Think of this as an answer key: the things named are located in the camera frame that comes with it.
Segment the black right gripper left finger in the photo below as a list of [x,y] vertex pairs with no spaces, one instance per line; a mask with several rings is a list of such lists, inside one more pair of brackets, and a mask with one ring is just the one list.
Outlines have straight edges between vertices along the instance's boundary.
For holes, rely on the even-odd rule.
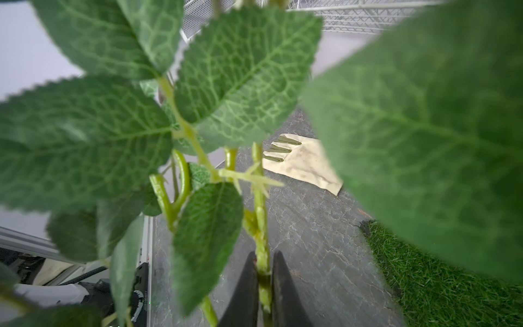
[[232,298],[218,327],[257,326],[259,289],[256,253],[250,252],[242,269]]

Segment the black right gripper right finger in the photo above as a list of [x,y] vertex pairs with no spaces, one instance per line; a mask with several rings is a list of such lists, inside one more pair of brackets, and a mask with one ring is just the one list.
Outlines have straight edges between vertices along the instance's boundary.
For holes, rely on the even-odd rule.
[[272,293],[272,321],[274,326],[313,326],[300,301],[283,253],[279,250],[273,256]]

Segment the pink rose stem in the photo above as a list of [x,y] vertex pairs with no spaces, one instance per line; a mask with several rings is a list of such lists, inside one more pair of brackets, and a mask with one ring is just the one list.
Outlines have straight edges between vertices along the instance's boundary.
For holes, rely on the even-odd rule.
[[185,52],[182,1],[32,1],[84,71],[1,103],[1,204],[49,212],[74,262],[111,270],[129,300],[143,219],[173,235],[181,313],[218,326],[256,253],[272,321],[262,141],[301,104],[343,185],[404,240],[522,282],[522,2],[445,1],[403,19],[317,78],[314,9],[238,1]]

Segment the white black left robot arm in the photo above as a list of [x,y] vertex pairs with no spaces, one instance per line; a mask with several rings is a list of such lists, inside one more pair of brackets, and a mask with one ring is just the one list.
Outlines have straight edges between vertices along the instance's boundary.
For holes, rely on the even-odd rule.
[[[44,262],[44,258],[20,254],[7,267],[7,271],[14,275],[17,281],[22,281],[28,276],[34,279],[37,272],[43,271]],[[148,269],[149,253],[147,248],[143,246],[140,249],[133,292],[129,300],[130,316],[134,326],[146,326],[148,322]],[[37,286],[20,282],[16,284],[15,290],[41,307],[74,304],[95,305],[107,316],[115,312],[110,294],[110,280],[101,278],[95,283],[89,281],[90,277],[100,277],[101,273],[102,268],[97,267],[55,286]]]

